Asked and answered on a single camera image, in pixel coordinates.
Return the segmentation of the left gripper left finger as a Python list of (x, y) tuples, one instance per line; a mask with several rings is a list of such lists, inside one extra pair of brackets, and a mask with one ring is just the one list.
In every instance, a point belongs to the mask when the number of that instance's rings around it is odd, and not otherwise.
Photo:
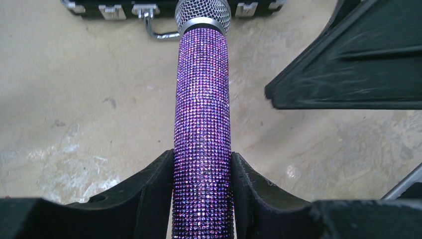
[(3, 239), (164, 239), (173, 189), (172, 150), (86, 203), (0, 201)]

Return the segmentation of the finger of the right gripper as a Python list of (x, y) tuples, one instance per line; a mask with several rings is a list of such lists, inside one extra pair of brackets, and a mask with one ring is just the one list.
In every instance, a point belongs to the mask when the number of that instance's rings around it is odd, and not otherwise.
[(421, 1), (339, 0), (264, 92), (279, 110), (421, 109)]

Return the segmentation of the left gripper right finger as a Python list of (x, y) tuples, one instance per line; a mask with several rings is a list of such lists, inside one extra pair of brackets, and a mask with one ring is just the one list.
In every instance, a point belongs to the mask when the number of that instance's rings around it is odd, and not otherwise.
[(239, 239), (419, 239), (422, 200), (308, 202), (256, 172), (238, 153), (231, 160)]

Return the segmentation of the purple glitter microphone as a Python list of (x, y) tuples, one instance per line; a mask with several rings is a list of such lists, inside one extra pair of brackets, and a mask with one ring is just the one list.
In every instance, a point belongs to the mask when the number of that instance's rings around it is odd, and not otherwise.
[(172, 238), (234, 237), (225, 0), (181, 0)]

